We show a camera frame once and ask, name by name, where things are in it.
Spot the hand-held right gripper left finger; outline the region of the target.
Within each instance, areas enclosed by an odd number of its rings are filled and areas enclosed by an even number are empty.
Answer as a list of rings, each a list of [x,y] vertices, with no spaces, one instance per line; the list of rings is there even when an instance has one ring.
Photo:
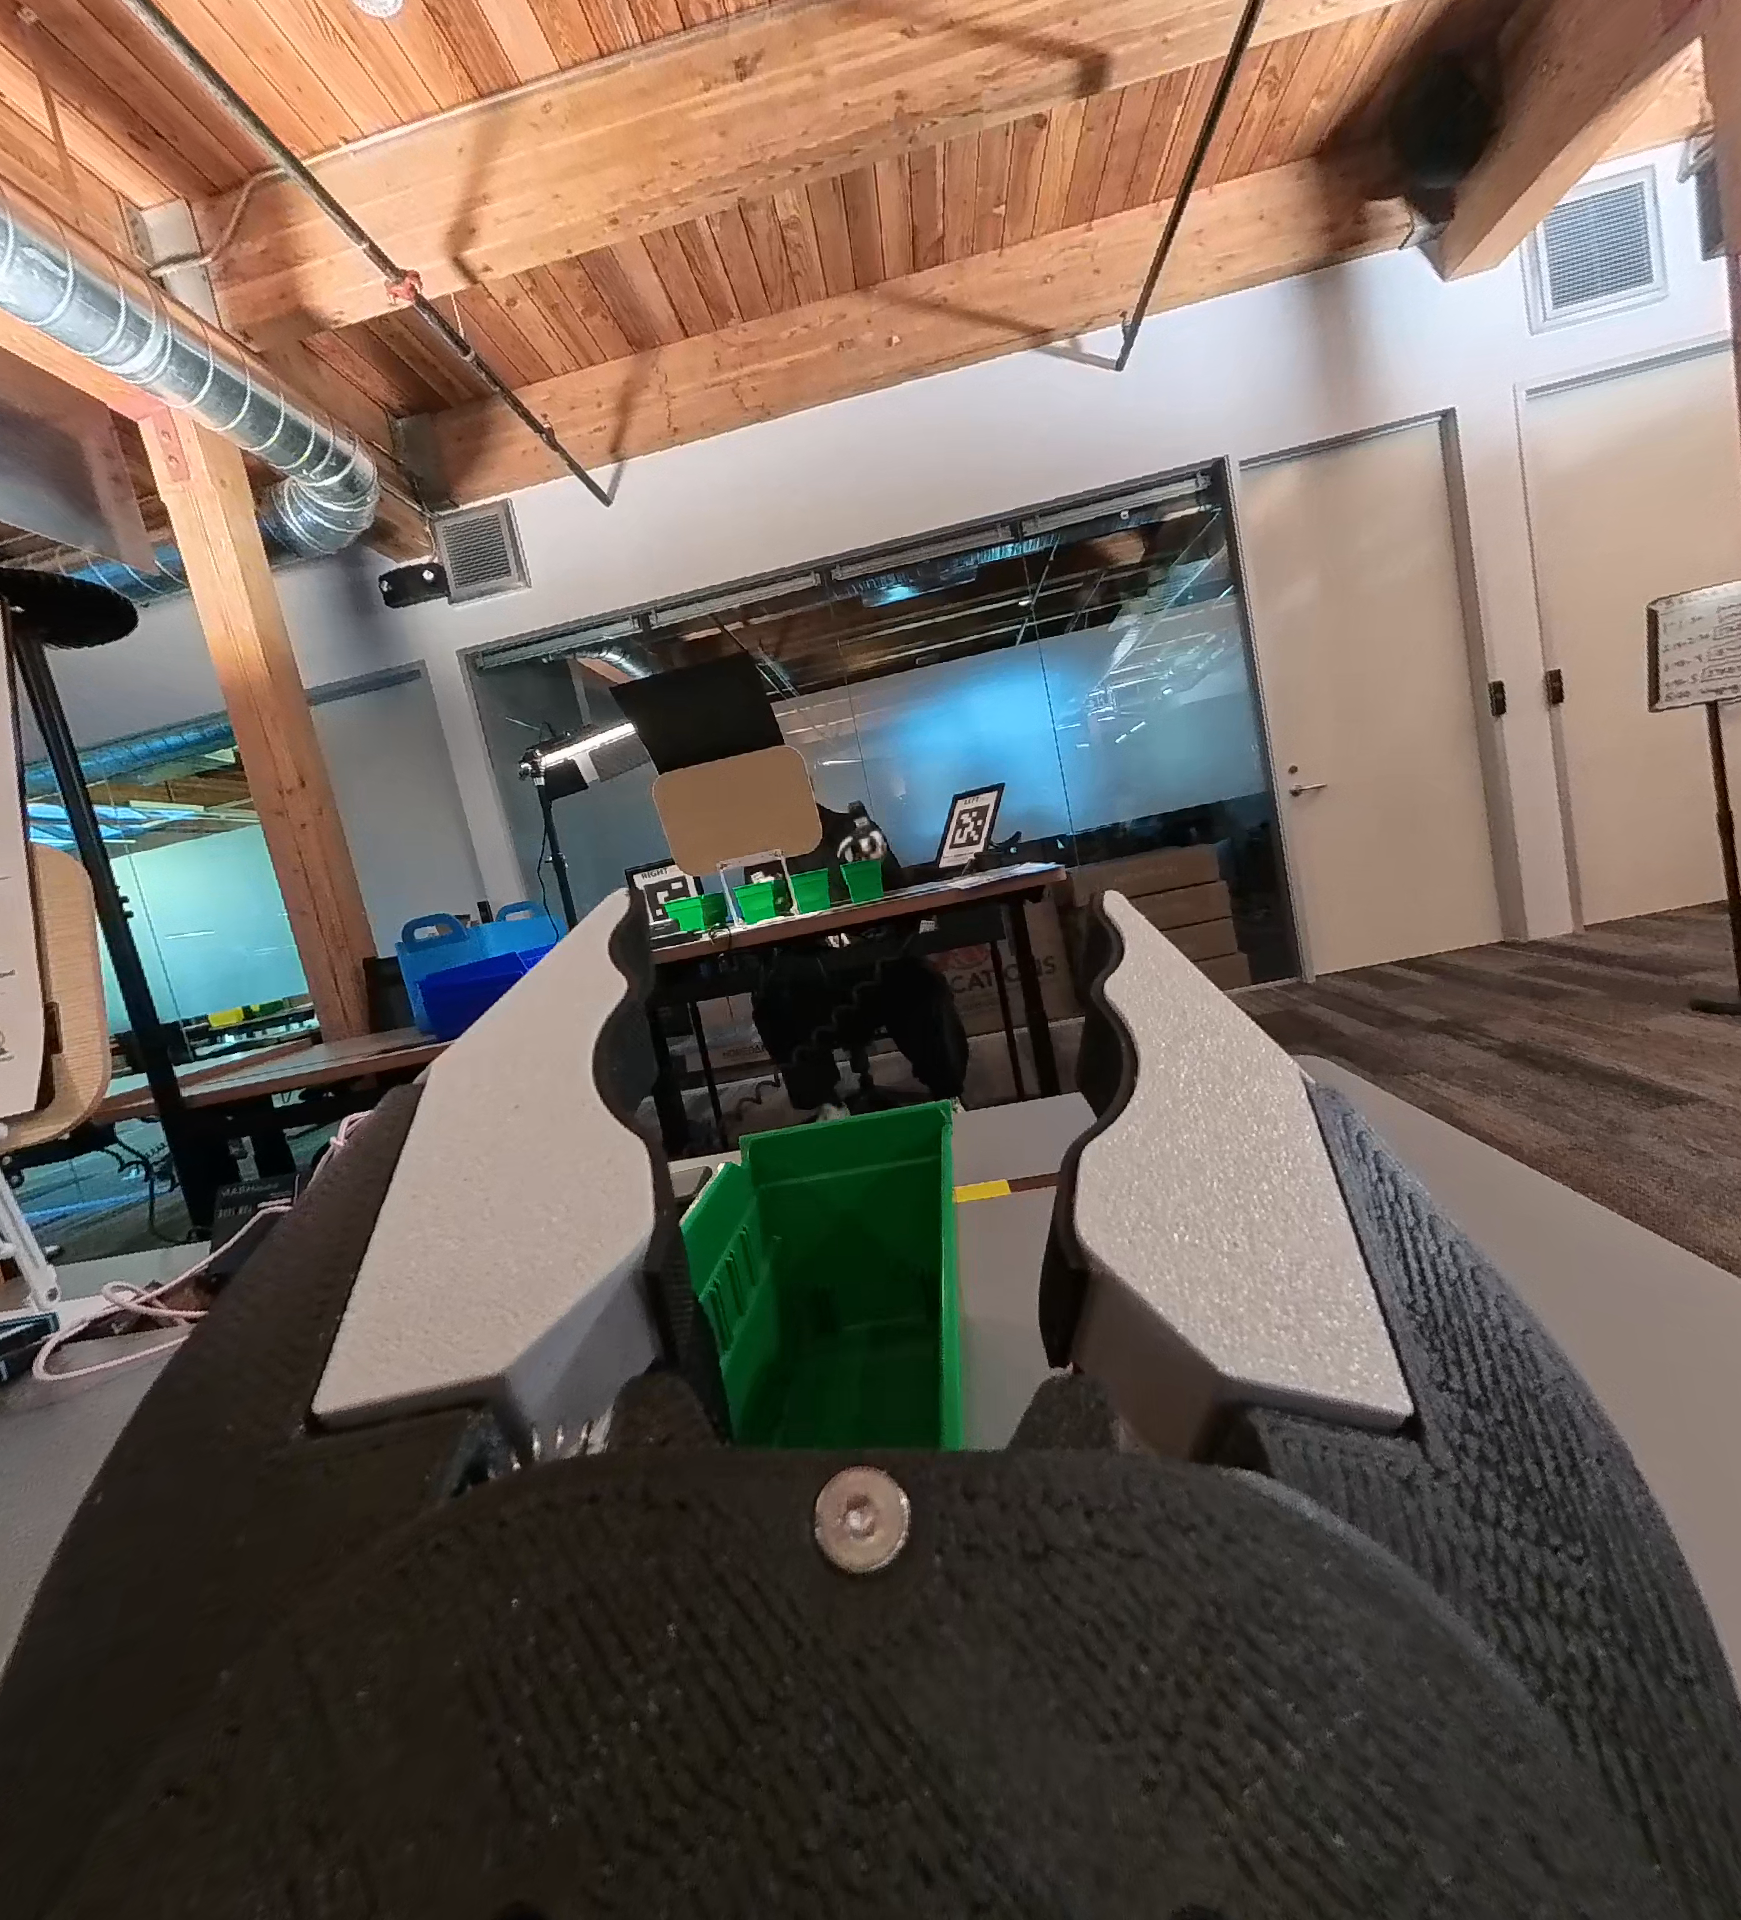
[[[424,1069],[311,1402],[321,1425],[483,1406],[517,1443],[570,1443],[657,1358],[644,919],[610,893]]]

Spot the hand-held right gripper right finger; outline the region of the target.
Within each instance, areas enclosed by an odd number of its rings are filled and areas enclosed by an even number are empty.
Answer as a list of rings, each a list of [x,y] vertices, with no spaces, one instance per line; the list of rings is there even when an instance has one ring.
[[[1410,1385],[1306,1074],[1119,891],[1081,947],[1077,1085],[1036,1325],[1150,1452],[1241,1410],[1396,1437]]]

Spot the long wooden work table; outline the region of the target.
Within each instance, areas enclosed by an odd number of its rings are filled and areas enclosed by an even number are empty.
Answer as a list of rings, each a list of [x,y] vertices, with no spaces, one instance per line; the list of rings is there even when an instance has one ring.
[[[281,1044],[222,1063],[186,1063],[173,1069],[183,1105],[176,1139],[169,1138],[149,1082],[126,1076],[115,1082],[88,1128],[109,1129],[102,1148],[129,1148],[125,1124],[153,1126],[171,1153],[178,1191],[200,1222],[217,1190],[242,1172],[239,1141],[251,1146],[259,1177],[287,1177],[297,1168],[293,1134],[372,1108],[444,1051],[446,1044],[410,1027],[335,1044]]]

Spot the black labelled box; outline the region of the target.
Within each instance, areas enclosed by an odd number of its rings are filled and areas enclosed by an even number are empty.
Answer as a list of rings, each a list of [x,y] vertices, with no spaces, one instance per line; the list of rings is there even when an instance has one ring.
[[[232,1179],[217,1187],[211,1212],[211,1254],[202,1268],[209,1289],[228,1283],[255,1255],[263,1237],[297,1203],[304,1183],[302,1172],[290,1172]]]

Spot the studio light on stand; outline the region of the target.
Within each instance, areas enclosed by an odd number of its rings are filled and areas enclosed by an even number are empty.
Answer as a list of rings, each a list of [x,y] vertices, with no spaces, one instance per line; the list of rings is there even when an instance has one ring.
[[[623,720],[592,726],[570,735],[551,735],[536,740],[517,763],[520,781],[536,795],[542,819],[537,874],[551,876],[555,894],[546,893],[546,909],[553,911],[566,930],[575,925],[578,909],[570,887],[560,829],[555,826],[557,801],[578,797],[606,781],[650,766],[642,735]]]

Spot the wooden backing board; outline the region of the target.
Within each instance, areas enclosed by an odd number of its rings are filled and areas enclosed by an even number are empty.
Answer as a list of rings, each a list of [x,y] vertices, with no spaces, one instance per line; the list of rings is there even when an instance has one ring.
[[[15,1148],[65,1139],[111,1091],[112,1038],[92,887],[83,863],[31,849],[47,1021],[47,1099],[17,1117]]]

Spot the white door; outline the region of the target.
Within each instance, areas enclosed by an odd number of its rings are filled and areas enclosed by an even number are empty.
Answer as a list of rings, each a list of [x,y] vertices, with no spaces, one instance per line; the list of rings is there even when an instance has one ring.
[[[1650,710],[1648,605],[1741,580],[1730,351],[1534,394],[1521,428],[1576,921],[1719,902],[1706,724]]]
[[[1248,463],[1235,505],[1304,970],[1494,941],[1443,421]]]

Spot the whiteboard sign stand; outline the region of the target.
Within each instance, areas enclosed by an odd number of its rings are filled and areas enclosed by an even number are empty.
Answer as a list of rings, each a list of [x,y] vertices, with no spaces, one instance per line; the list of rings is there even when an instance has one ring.
[[[1694,996],[1692,1014],[1741,1018],[1741,857],[1730,797],[1722,709],[1741,704],[1741,580],[1656,598],[1648,604],[1650,713],[1699,709],[1714,803],[1733,990]]]

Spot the black tripod stand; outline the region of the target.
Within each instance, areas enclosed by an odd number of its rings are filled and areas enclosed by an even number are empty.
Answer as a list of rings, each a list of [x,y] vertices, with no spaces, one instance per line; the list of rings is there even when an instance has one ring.
[[[47,764],[65,806],[72,842],[92,887],[112,973],[122,997],[138,1068],[163,1124],[164,1146],[197,1234],[211,1228],[217,1187],[227,1179],[221,1152],[202,1139],[178,1087],[175,1060],[153,987],[134,942],[111,852],[65,723],[47,647],[94,647],[137,627],[137,605],[102,584],[17,565],[0,565],[0,605],[7,617],[17,679],[31,709]]]

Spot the black ceiling rod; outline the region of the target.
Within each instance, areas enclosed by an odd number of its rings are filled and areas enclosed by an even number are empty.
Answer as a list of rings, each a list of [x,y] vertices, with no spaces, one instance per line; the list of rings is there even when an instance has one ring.
[[[1160,230],[1160,234],[1157,234],[1157,239],[1155,239],[1154,252],[1150,254],[1150,260],[1147,260],[1147,267],[1146,267],[1146,276],[1144,276],[1144,280],[1142,280],[1142,287],[1139,287],[1135,305],[1134,305],[1127,312],[1117,315],[1119,328],[1117,328],[1117,349],[1114,349],[1114,355],[1113,355],[1113,358],[1105,358],[1105,355],[1100,355],[1100,353],[1084,351],[1084,349],[1082,349],[1082,342],[1077,342],[1077,343],[1074,343],[1074,353],[1073,353],[1073,358],[1074,358],[1081,365],[1090,367],[1090,370],[1102,370],[1102,372],[1126,372],[1126,370],[1127,370],[1127,365],[1129,365],[1129,361],[1132,361],[1132,358],[1134,358],[1137,339],[1139,339],[1139,335],[1142,335],[1142,328],[1144,328],[1144,324],[1146,324],[1147,312],[1150,312],[1150,309],[1152,309],[1152,305],[1154,305],[1154,301],[1155,301],[1155,296],[1157,296],[1160,280],[1162,280],[1162,276],[1163,276],[1163,269],[1167,267],[1170,256],[1172,256],[1172,251],[1174,251],[1174,246],[1176,246],[1176,243],[1177,243],[1177,237],[1179,237],[1179,232],[1182,232],[1182,227],[1184,227],[1184,221],[1186,221],[1190,203],[1192,203],[1192,198],[1193,198],[1193,193],[1196,193],[1196,189],[1198,189],[1198,185],[1199,185],[1199,177],[1202,177],[1203,166],[1206,166],[1206,160],[1208,160],[1208,156],[1210,156],[1210,153],[1212,153],[1212,147],[1214,147],[1214,143],[1215,143],[1215,135],[1218,135],[1220,122],[1221,122],[1221,119],[1223,119],[1225,109],[1229,109],[1229,105],[1231,105],[1233,92],[1235,92],[1235,88],[1238,88],[1241,65],[1243,65],[1243,61],[1245,61],[1245,55],[1248,55],[1248,51],[1250,51],[1250,45],[1252,45],[1254,36],[1258,35],[1258,29],[1259,29],[1259,24],[1262,24],[1264,10],[1265,10],[1265,3],[1264,3],[1264,1],[1243,1],[1243,3],[1241,3],[1241,10],[1239,10],[1238,23],[1235,23],[1235,30],[1233,30],[1233,35],[1231,35],[1228,53],[1225,53],[1225,57],[1223,57],[1223,61],[1221,61],[1221,66],[1220,66],[1220,72],[1218,72],[1218,81],[1215,81],[1215,84],[1214,84],[1212,90],[1210,90],[1210,99],[1208,99],[1208,102],[1206,102],[1206,106],[1203,106],[1202,121],[1199,121],[1198,127],[1196,127],[1193,147],[1192,147],[1187,164],[1186,164],[1184,175],[1182,175],[1182,178],[1179,178],[1176,197],[1174,197],[1174,200],[1172,200],[1172,204],[1170,204],[1170,211],[1167,211],[1167,217],[1166,217],[1166,221],[1163,221],[1163,225],[1162,225],[1162,230]]]

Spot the wooden support post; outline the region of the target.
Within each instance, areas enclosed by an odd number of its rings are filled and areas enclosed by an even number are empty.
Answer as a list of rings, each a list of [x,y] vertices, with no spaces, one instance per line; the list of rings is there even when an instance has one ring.
[[[138,425],[327,1041],[369,1031],[376,945],[240,452],[185,414]]]

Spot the glass partition wall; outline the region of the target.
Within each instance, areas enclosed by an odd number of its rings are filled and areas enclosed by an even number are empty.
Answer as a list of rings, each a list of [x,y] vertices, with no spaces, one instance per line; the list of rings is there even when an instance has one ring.
[[[1241,952],[1295,970],[1228,463],[1182,467],[688,598],[494,639],[466,679],[526,882],[553,887],[521,756],[617,724],[617,691],[743,652],[820,803],[863,801],[901,864],[954,793],[1073,873],[1203,846]]]

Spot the wall vent grille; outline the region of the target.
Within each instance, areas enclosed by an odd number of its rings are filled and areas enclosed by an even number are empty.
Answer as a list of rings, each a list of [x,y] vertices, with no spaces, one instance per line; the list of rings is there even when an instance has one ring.
[[[530,585],[512,499],[502,497],[431,515],[429,528],[451,605],[476,604]]]
[[[1523,243],[1521,269],[1531,332],[1665,301],[1655,171],[1637,166],[1572,191]]]

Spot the silver air duct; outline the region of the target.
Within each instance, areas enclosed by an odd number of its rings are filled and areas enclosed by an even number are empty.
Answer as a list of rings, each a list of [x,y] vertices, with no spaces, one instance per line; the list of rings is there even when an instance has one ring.
[[[0,312],[271,467],[264,511],[289,551],[337,553],[376,520],[376,465],[353,435],[1,177]]]

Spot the black wall speaker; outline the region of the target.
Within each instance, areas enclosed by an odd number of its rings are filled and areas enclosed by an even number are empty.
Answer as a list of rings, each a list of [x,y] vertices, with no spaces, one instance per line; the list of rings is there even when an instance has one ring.
[[[1496,68],[1475,53],[1430,55],[1396,88],[1386,109],[1386,144],[1422,225],[1448,225],[1458,187],[1489,153],[1500,122]]]

